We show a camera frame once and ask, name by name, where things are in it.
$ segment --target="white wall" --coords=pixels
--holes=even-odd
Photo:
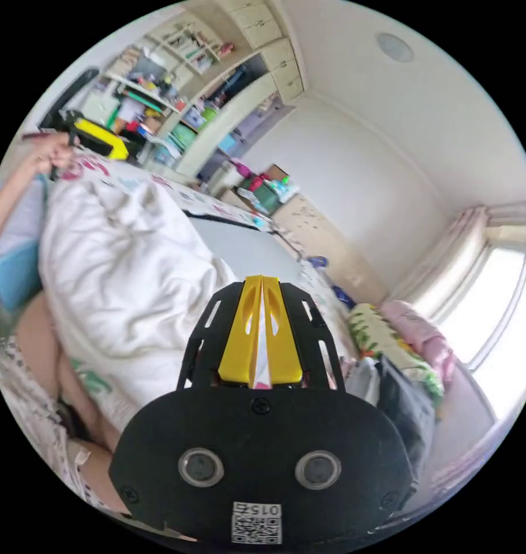
[[[526,154],[484,89],[424,36],[372,9],[338,0],[282,0],[310,88],[380,129],[455,213],[526,200]],[[376,33],[413,49],[397,63]]]
[[[389,287],[448,225],[443,206],[403,158],[368,128],[310,95],[243,161],[255,171],[276,163],[289,173]]]

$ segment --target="window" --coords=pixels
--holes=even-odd
[[[526,392],[526,252],[492,249],[463,299],[436,325],[503,419]]]
[[[514,295],[526,254],[494,249],[476,281],[438,328],[465,364],[479,353],[502,320]]]
[[[526,281],[507,327],[473,377],[500,419],[526,393]]]

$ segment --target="sensor eye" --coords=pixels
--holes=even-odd
[[[334,454],[315,450],[301,457],[295,475],[301,486],[310,491],[321,491],[332,486],[340,477],[342,466]]]
[[[208,487],[216,485],[224,476],[220,458],[206,448],[191,448],[178,461],[178,472],[190,485]]]

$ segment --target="ceiling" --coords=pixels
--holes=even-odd
[[[526,155],[482,87],[434,43],[341,0],[279,0],[310,92],[357,117],[408,157],[450,209],[526,200]],[[388,58],[387,32],[414,52]]]

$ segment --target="curtain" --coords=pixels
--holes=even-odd
[[[495,206],[488,212],[489,242],[497,246],[526,246],[526,202]]]
[[[475,206],[460,213],[388,300],[408,302],[434,321],[478,274],[488,244],[526,247],[526,202]]]
[[[485,206],[466,209],[389,300],[403,300],[421,315],[434,315],[453,297],[472,271],[486,246],[485,229],[489,213]]]

